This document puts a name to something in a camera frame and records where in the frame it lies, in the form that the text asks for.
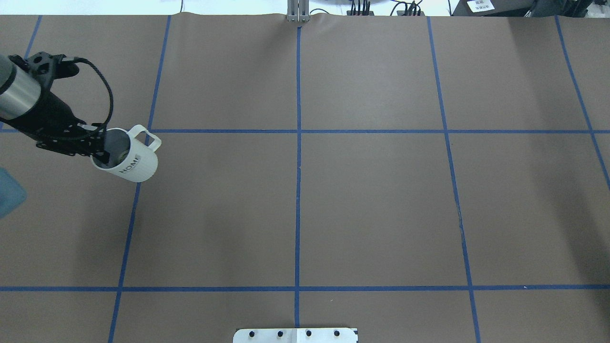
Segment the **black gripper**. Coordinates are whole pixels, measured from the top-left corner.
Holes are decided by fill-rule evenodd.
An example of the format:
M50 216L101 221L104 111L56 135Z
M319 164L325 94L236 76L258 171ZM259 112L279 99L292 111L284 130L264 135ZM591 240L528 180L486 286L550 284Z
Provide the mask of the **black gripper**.
M28 58L9 56L9 126L33 139L40 149L68 156L93 155L94 163L108 165L106 122L87 124L78 119L51 91L55 80L78 74L78 63L89 65L106 83L100 70L83 57L47 52Z

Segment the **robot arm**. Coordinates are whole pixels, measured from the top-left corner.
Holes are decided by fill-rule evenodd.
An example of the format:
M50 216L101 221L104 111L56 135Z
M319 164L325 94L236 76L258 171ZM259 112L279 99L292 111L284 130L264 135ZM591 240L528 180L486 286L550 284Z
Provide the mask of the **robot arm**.
M88 124L78 119L70 106L51 91L55 80L76 76L79 63L89 65L108 91L109 111L101 123ZM105 136L113 109L109 83L84 57L52 55L43 51L27 58L18 55L1 57L1 122L33 139L39 149L109 162Z

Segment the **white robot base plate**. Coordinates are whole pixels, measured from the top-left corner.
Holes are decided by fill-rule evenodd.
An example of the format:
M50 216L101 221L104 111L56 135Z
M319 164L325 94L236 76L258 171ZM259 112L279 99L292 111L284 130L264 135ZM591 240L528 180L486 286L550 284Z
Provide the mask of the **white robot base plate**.
M237 330L233 343L357 343L356 328L251 328Z

